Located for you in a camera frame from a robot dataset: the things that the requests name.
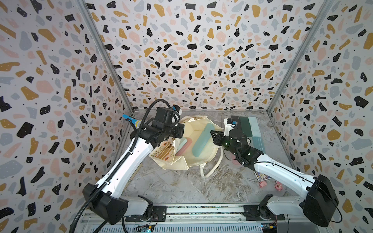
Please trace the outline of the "dark green book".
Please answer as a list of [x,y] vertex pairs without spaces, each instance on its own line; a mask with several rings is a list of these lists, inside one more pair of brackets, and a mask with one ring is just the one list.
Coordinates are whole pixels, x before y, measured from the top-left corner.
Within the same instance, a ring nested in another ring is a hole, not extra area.
[[253,133],[251,130],[251,124],[249,122],[249,118],[246,116],[240,116],[240,121],[241,121],[241,129],[242,132],[247,136],[247,137],[252,137]]

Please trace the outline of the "cream floral canvas bag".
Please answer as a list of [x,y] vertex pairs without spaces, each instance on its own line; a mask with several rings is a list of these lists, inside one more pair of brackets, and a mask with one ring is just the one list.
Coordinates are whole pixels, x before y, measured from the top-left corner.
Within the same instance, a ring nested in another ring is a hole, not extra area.
[[219,167],[223,152],[212,169],[205,173],[204,167],[218,153],[220,146],[213,143],[211,131],[222,132],[223,128],[207,116],[186,116],[181,119],[184,133],[181,139],[170,138],[162,142],[149,157],[164,170],[188,170],[199,167],[202,178],[209,178]]

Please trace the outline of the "teal translucent pencil case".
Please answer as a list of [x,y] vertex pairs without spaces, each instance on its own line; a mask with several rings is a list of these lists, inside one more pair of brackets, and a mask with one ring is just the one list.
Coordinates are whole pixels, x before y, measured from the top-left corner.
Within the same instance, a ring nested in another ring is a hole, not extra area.
[[263,153],[266,153],[264,143],[262,141],[262,138],[260,136],[253,136],[252,137],[252,146]]

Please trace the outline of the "light mint pencil case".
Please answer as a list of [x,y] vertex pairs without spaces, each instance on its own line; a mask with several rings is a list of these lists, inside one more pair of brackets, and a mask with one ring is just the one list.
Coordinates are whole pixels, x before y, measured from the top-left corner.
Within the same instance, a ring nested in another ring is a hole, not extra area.
[[256,117],[249,116],[248,120],[251,127],[252,137],[261,137],[261,131]]

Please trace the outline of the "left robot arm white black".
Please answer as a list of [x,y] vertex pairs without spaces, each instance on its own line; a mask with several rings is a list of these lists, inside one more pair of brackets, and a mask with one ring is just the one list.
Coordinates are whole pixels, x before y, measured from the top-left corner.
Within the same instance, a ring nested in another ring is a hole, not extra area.
[[83,196],[88,202],[88,209],[111,225],[124,216],[149,218],[152,201],[144,197],[123,199],[121,195],[142,161],[167,139],[181,139],[184,128],[185,125],[181,123],[172,127],[162,123],[157,123],[155,127],[145,124],[138,128],[129,148],[112,169],[96,184],[89,183],[84,187]]

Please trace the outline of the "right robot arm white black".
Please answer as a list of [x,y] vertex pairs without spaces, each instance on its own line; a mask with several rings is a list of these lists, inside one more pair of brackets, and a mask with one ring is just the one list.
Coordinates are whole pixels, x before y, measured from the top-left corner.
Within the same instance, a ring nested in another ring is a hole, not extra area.
[[256,215],[263,219],[277,215],[303,216],[320,227],[327,227],[333,221],[339,201],[327,177],[307,175],[279,163],[250,146],[246,135],[237,129],[232,129],[227,136],[220,131],[210,134],[213,143],[231,152],[242,166],[268,175],[296,193],[294,197],[266,195]]

